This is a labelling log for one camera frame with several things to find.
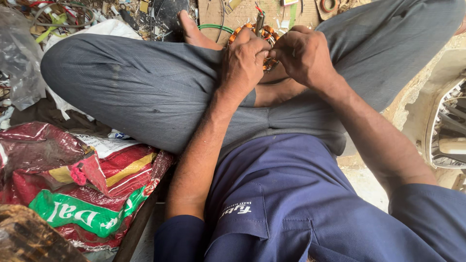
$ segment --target hand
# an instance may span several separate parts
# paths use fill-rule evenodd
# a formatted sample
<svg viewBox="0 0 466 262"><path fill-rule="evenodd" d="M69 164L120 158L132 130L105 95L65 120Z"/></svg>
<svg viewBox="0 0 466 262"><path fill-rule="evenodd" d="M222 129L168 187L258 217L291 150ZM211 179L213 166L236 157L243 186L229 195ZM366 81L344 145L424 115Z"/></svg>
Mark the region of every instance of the hand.
<svg viewBox="0 0 466 262"><path fill-rule="evenodd" d="M290 77L316 91L324 91L339 77L324 34L305 26L295 26L280 37L270 56L283 63Z"/></svg>
<svg viewBox="0 0 466 262"><path fill-rule="evenodd" d="M219 91L240 103L264 76L262 66L270 49L270 44L249 28L241 29L225 53Z"/></svg>

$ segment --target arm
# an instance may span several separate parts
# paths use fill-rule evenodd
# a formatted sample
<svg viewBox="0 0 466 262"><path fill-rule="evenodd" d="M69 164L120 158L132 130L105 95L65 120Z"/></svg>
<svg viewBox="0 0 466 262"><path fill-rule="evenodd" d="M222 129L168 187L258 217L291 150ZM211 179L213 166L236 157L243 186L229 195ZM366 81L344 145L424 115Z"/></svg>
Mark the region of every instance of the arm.
<svg viewBox="0 0 466 262"><path fill-rule="evenodd" d="M288 75L315 90L334 108L367 167L389 196L404 184L437 184L408 138L336 72L323 33L294 27L277 41L270 56L283 63Z"/></svg>
<svg viewBox="0 0 466 262"><path fill-rule="evenodd" d="M166 219L187 214L204 220L204 205L226 130L241 101L262 78L262 64L269 49L266 41L246 28L227 50L223 83L214 93L173 176Z"/></svg>

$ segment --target shirt sleeve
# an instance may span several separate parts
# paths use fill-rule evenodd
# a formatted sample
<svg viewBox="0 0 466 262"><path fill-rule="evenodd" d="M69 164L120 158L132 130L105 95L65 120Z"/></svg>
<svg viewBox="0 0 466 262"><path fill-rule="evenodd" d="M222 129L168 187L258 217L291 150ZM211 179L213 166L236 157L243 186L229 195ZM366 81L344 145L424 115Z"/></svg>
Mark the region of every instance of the shirt sleeve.
<svg viewBox="0 0 466 262"><path fill-rule="evenodd" d="M466 258L466 194L440 186L403 185L393 192L389 214L445 260Z"/></svg>
<svg viewBox="0 0 466 262"><path fill-rule="evenodd" d="M165 221L154 237L154 262L195 262L203 258L204 222L192 215Z"/></svg>

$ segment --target gray trousers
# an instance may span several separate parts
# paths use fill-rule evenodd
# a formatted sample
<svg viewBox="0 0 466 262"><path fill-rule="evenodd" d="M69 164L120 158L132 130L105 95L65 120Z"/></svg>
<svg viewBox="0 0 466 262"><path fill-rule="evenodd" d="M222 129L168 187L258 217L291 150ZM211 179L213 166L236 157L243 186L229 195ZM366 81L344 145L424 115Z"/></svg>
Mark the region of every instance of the gray trousers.
<svg viewBox="0 0 466 262"><path fill-rule="evenodd" d="M334 67L375 110L438 53L458 29L465 0L379 0L321 23ZM185 43L80 34L55 44L42 75L63 99L131 137L180 154L219 86L222 51ZM255 137L304 133L335 155L346 138L332 108L309 90L253 108L251 92L234 114L222 153Z"/></svg>

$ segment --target left hand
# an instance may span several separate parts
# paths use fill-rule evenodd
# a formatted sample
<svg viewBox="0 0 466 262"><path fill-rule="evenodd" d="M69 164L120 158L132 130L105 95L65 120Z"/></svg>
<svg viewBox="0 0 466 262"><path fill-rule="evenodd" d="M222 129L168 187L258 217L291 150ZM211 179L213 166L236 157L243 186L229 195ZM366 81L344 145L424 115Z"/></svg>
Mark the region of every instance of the left hand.
<svg viewBox="0 0 466 262"><path fill-rule="evenodd" d="M224 56L223 79L219 91L241 102L264 76L264 58L270 44L244 27Z"/></svg>

